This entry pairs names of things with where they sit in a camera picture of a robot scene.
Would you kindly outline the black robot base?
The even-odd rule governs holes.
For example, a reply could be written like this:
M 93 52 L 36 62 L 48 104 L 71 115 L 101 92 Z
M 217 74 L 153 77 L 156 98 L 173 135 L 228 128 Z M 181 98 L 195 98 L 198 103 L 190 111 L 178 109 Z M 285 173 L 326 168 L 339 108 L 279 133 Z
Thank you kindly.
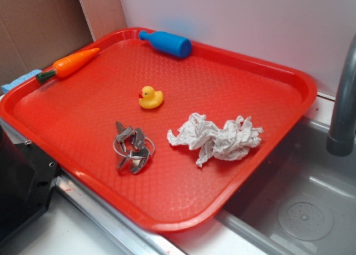
M 58 163 L 34 143 L 12 143 L 1 129 L 1 244 L 49 207 Z

